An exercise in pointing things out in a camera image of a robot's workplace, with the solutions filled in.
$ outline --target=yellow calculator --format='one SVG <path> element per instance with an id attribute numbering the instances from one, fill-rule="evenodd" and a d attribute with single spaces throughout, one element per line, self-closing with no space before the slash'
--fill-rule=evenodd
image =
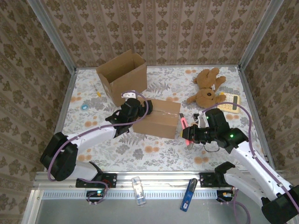
<path id="1" fill-rule="evenodd" d="M 230 94 L 227 92 L 221 92 L 220 95 L 226 95 L 225 102 L 231 102 L 234 104 L 240 104 L 241 98 L 238 95 Z M 222 111 L 231 112 L 231 113 L 240 113 L 240 108 L 236 105 L 232 104 L 221 104 L 218 105 L 217 108 L 219 108 Z"/>

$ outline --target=small blue cap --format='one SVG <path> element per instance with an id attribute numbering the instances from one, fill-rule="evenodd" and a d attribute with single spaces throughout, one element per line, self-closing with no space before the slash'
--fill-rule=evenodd
<path id="1" fill-rule="evenodd" d="M 83 104 L 83 105 L 81 106 L 81 110 L 83 110 L 83 111 L 88 110 L 88 105 Z"/>

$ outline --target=floor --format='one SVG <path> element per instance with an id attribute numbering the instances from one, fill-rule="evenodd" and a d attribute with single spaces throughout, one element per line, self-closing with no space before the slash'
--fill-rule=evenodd
<path id="1" fill-rule="evenodd" d="M 148 67 L 148 89 L 145 97 L 181 103 L 181 110 L 188 123 L 192 115 L 202 110 L 195 103 L 186 104 L 186 99 L 198 91 L 192 83 L 196 75 L 206 67 Z M 96 70 L 78 70 L 78 77 L 67 112 L 64 134 L 78 133 L 100 124 L 117 107 L 104 92 Z M 236 67 L 221 67 L 220 74 L 227 78 L 220 91 L 240 95 L 241 105 L 249 111 L 248 102 Z M 91 82 L 101 93 L 98 97 Z M 82 105 L 88 105 L 83 111 Z M 232 114 L 224 112 L 231 127 L 240 128 L 248 134 L 249 120 L 244 112 Z M 134 133 L 102 142 L 78 155 L 80 161 L 93 161 L 104 171 L 197 171 L 213 170 L 225 161 L 230 161 L 239 169 L 245 168 L 224 149 L 216 153 L 207 153 L 202 145 L 194 145 L 191 150 L 185 146 L 185 140 L 179 137 L 181 124 L 178 123 L 176 138 L 164 139 Z M 261 152 L 260 142 L 253 124 L 251 129 L 253 146 Z M 206 146 L 209 151 L 218 149 Z"/>

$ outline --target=blue lighter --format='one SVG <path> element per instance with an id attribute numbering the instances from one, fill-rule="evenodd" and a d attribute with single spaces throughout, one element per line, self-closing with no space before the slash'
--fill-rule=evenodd
<path id="1" fill-rule="evenodd" d="M 180 207 L 180 209 L 182 211 L 187 211 L 188 210 L 188 207 L 190 205 L 190 202 L 191 202 L 193 193 L 195 191 L 196 185 L 197 185 L 197 179 L 193 178 L 189 181 L 184 199 L 183 199 L 181 207 Z"/>

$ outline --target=yellow screwdriver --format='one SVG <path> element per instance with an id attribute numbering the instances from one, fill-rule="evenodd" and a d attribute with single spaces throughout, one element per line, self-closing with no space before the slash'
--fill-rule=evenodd
<path id="1" fill-rule="evenodd" d="M 97 92 L 97 95 L 98 95 L 99 97 L 101 97 L 102 95 L 101 95 L 100 92 L 97 90 L 97 88 L 95 88 L 95 90 L 96 90 L 96 92 Z"/>

